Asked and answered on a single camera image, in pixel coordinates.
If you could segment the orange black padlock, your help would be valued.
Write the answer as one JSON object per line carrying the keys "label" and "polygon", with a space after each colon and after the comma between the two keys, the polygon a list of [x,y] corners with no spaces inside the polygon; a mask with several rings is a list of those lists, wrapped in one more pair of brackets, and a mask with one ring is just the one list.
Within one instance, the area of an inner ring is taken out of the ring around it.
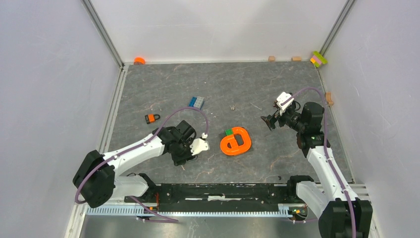
{"label": "orange black padlock", "polygon": [[147,114],[147,115],[145,115],[145,121],[146,121],[147,124],[154,123],[159,119],[160,119],[159,114]]}

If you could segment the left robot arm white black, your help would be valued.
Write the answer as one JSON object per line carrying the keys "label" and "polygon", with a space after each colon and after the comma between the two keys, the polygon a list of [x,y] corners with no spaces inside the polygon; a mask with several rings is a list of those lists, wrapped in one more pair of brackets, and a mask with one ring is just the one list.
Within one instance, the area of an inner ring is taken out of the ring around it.
{"label": "left robot arm white black", "polygon": [[145,174],[124,176],[127,170],[152,158],[169,153],[175,166],[196,158],[191,145],[196,130],[185,120],[177,126],[156,129],[140,141],[101,154],[89,152],[72,182],[77,188],[76,202],[97,208],[110,199],[134,196],[150,202],[156,195],[155,184]]}

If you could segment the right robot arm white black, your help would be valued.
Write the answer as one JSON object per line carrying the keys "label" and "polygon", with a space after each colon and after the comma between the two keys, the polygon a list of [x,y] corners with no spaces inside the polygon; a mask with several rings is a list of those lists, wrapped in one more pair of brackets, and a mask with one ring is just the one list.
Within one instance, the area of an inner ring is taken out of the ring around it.
{"label": "right robot arm white black", "polygon": [[323,238],[367,238],[373,208],[362,200],[346,182],[333,157],[326,134],[321,130],[325,109],[318,103],[305,103],[301,112],[298,103],[274,103],[276,112],[261,118],[270,130],[288,126],[297,133],[297,145],[315,170],[323,190],[309,176],[292,176],[286,196],[292,202],[303,200],[318,220]]}

